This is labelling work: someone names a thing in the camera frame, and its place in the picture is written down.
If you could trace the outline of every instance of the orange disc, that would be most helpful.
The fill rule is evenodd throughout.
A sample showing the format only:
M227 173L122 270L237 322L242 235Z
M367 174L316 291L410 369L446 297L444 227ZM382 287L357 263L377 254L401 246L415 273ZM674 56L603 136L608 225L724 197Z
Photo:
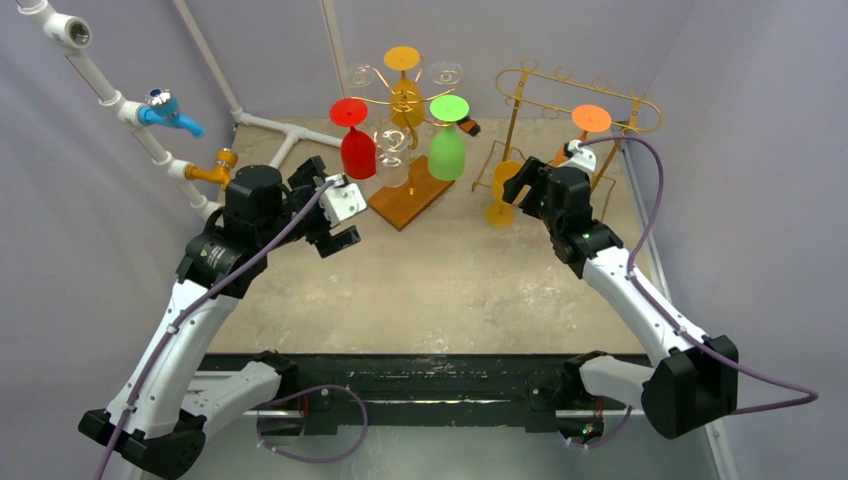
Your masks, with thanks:
M571 112L571 120L581 130L598 133L612 125L612 118L606 110L597 105L580 105Z

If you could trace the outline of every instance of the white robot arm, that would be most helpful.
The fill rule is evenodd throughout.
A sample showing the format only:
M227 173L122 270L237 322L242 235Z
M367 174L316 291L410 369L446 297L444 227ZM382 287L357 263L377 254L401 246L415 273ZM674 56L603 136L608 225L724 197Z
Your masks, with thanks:
M738 352L727 337L711 338L668 302L635 266L630 252L606 225L592 219L589 174L595 155L577 141L565 145L568 160L551 167L534 157L504 183L504 201L512 203L525 188L524 213L539 218L551 235L554 253L600 293L618 312L645 349L651 367L593 352L566 365L570 395L604 396L645 411L648 421L666 438L676 438L736 409L738 372L694 347L686 332L733 361ZM639 292L647 289L676 318L668 321Z
M268 352L214 388L188 392L218 329L267 267L263 252L305 238L326 257L359 242L355 227L330 233L367 208L347 177L326 176L321 158L312 157L288 184L276 168L239 170L224 208L186 246L171 300L132 376L105 410L80 421L83 434L134 466L123 478L179 478L207 439L296 381L296 365Z

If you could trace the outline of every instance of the concrete floor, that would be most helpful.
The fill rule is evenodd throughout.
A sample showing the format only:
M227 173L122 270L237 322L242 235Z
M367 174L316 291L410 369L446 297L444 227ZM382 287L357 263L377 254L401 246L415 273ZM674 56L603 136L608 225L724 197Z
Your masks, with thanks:
M328 120L291 120L342 137ZM219 331L211 351L314 353L577 353L600 349L642 352L615 311L554 256L539 220L517 212L503 229L483 212L490 190L471 192L493 140L506 137L508 120L480 120L482 133L465 137L465 174L404 231L376 213L354 218L362 242L321 260L306 242L284 246ZM421 128L426 153L433 129ZM547 161L562 141L579 134L567 120L525 119L514 144ZM284 136L241 126L233 149L239 166L268 163ZM599 161L610 146L596 149ZM491 170L502 148L484 175ZM312 155L328 173L341 171L338 149L299 142L281 170L284 178ZM605 222L632 247L638 223L616 157L617 180ZM380 185L360 182L366 198ZM594 198L600 215L609 182ZM647 272L645 258L639 259Z

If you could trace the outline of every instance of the cable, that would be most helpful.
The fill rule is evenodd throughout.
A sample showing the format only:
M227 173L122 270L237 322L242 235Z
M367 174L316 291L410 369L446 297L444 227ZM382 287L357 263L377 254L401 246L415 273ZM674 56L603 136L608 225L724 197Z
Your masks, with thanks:
M755 371L755 370L753 370L749 367L746 367L744 365L740 365L739 363L734 362L733 360L725 357L724 355L721 355L720 353L716 352L715 350L710 349L709 347L707 347L706 345L704 345L703 343L701 343L700 341L698 341L697 339L695 339L694 337L689 335L689 333L687 333L685 330L681 330L680 324L677 323L677 320L674 319L674 316L671 313L669 313L665 308L663 308L663 306L639 282L639 279L636 277L636 275L633 275L633 269L634 269L634 265L636 263L636 254L638 254L639 251L644 246L645 241L648 239L648 234L650 233L651 228L654 226L654 222L657 219L657 212L659 211L659 208L660 208L660 202L662 201L663 188L665 186L665 171L663 170L662 160L660 160L660 155L659 155L659 153L657 153L657 150L653 146L651 146L651 144L649 144L645 140L642 140L641 138L638 138L638 137L629 137L629 136L624 136L624 135L612 136L612 137L603 137L603 138L597 138L597 139L594 139L594 140L589 140L587 142L582 142L580 144L580 146L581 147L589 146L589 145L592 145L592 144L595 144L595 143L609 142L609 141L614 141L614 140L623 140L623 141L628 141L628 142L641 143L642 145L644 145L648 149L648 151L651 152L651 155L653 155L654 160L657 163L657 177L658 177L657 198L656 198L656 201L654 202L654 208L651 210L651 215L648 218L648 223L647 223L647 225L645 225L645 230L642 232L642 236L639 237L639 241L636 242L636 247L633 248L633 251L630 252L630 256L627 258L628 276L630 277L630 280L633 282L633 285L636 287L636 290L638 290L639 293L641 293L642 296L645 298L645 300L647 300L647 302L650 303L651 306L653 306L654 309L657 310L657 312L665 319L665 321L668 322L669 325L671 325L671 327L675 330L675 332L678 332L684 339L686 339L687 342L694 345L701 352L709 355L714 360L716 360L716 361L718 361L718 362L720 362L720 363L722 363L722 364L724 364L724 365L726 365L726 366L728 366L728 367L730 367L730 368L732 368L732 369L734 369L734 370L736 370L740 373L744 373L745 375L748 375L749 377L752 377L752 378L755 378L755 379L760 380L762 382L774 385L776 387L781 387L781 388L784 388L786 390L792 390L792 391L795 391L795 392L804 393L806 395L806 396L801 397L801 398L796 398L796 399L792 399L792 400L785 400L785 401L782 401L782 402L774 402L774 403L768 403L768 404L764 404L764 405L756 405L756 406L753 406L753 407L738 408L738 409L736 409L736 411L732 412L731 414L732 415L742 415L742 414L747 414L747 413L756 413L756 412L765 412L765 411L769 411L769 410L777 410L779 408L787 408L787 407L794 407L794 406L798 406L798 405L804 405L804 404L807 404L807 403L810 403L810 402L814 402L816 399L818 399L819 394L815 390L813 390L809 387L805 387L803 385L794 383L794 382L788 382L788 381L785 381L785 380L780 380L778 378L771 377L771 376L766 375L764 373L757 372L757 371Z
M170 326L173 327L174 333L179 331L180 326L188 320L188 317L194 313L201 305L206 303L210 298L221 293L227 285L232 283L235 279L240 277L244 272L251 269L257 262L265 258L271 250L274 249L283 239L294 230L294 227L297 226L305 217L306 214L309 213L310 210L315 208L315 205L318 203L318 200L321 198L321 195L327 191L331 186L333 186L333 182L325 182L323 185L318 187L315 190L315 193L312 195L312 198L306 202L306 205L297 212L297 214L292 217L286 226L280 230L280 233L277 234L276 237L271 239L268 242L268 245L262 248L256 255L254 255L250 260L244 263L241 267L235 269L232 273L227 275L223 280L219 283L216 283L212 286L206 293L201 295L197 300L192 302L185 310L183 310L177 318L171 322ZM156 361L159 360L159 357L162 355L162 351L165 350L165 346L168 345L168 342L171 340L171 337L174 336L174 333L170 333L166 331L162 334L162 338L159 339L159 343L156 344L156 347L153 349L153 352L147 358L147 362L144 363L144 367L141 369L141 373L139 373L138 378L135 380L135 385L133 385L132 390L130 390L130 394L127 397L127 404L124 408L124 411L121 413L121 417L118 420L117 425L115 425L115 429L112 431L112 435L109 437L109 442L106 444L106 449L103 451L103 455L100 457L100 462L97 464L97 470L94 473L94 480L101 480L103 478L103 473L106 471L106 465L109 463L109 457L112 455L112 452L115 450L115 445L118 443L118 438L121 436L121 432L124 431L124 427L129 422L130 414L135 410L135 402L139 398L139 392L141 392L141 388L144 386L144 382L147 381L147 377L150 375L151 370L153 370L153 365L156 364Z
M620 432L624 429L624 425L627 424L627 420L630 420L630 413L632 411L633 411L633 407L628 406L627 412L624 413L624 417L621 419L621 422L619 422L619 424L616 425L616 427L608 435L604 435L603 438L601 438L600 440L598 440L595 443L584 443L583 444L584 448L588 448L590 450L593 449L593 448L598 448L598 447L604 445L605 443L609 442L613 438L615 438L615 436L618 435L618 432Z
M337 461L347 457L351 453L355 452L356 449L359 448L360 445L362 445L362 442L365 441L365 436L368 434L368 412L365 410L365 403L362 401L362 399L359 398L359 396L357 394L353 393L353 391L348 390L345 387L341 387L339 385L318 385L317 387L307 388L306 390L294 393L292 395L289 395L288 397L283 397L283 398L280 398L278 400L273 400L273 401L270 401L268 403L264 403L264 404L260 405L258 408L268 408L268 407L276 407L276 406L279 406L279 405L283 405L290 400L294 400L295 398L300 398L304 395L309 395L312 392L317 392L319 390L324 390L324 389L338 390L338 391L342 391L342 392L347 393L348 395L353 397L354 400L356 400L356 403L359 405L359 409L362 411L362 431L359 434L359 438L356 439L356 441L353 443L353 445L350 448L348 448L347 450L345 450L344 452L342 452L338 455L333 455L332 457L324 457L324 458L304 457L304 456L301 456L301 455L297 455L295 453L289 453L289 452L286 452L284 450L280 450L279 448L271 445L270 443L268 443L265 440L265 437L262 436L262 431L259 428L259 421L258 420L256 422L256 436L259 437L259 444L257 444L256 447L257 448L258 447L264 447L265 449L269 450L271 453L276 453L277 455L282 455L283 457L288 457L288 458L291 458L292 460L297 460L298 462L304 462L304 463L333 463L333 462L337 462Z

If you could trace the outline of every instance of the faucet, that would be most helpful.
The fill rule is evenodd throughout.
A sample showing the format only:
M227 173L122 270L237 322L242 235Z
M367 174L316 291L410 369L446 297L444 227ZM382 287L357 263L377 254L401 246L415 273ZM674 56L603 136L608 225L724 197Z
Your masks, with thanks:
M238 155L229 148L218 150L215 155L215 167L212 170L201 170L194 165L189 165L185 170L185 177L189 180L204 180L209 183L217 183L226 190L230 183L230 170L238 163Z
M147 106L138 110L138 121L143 125L163 125L188 130L195 138L203 136L203 127L180 113L177 97L167 88L154 88L145 97Z

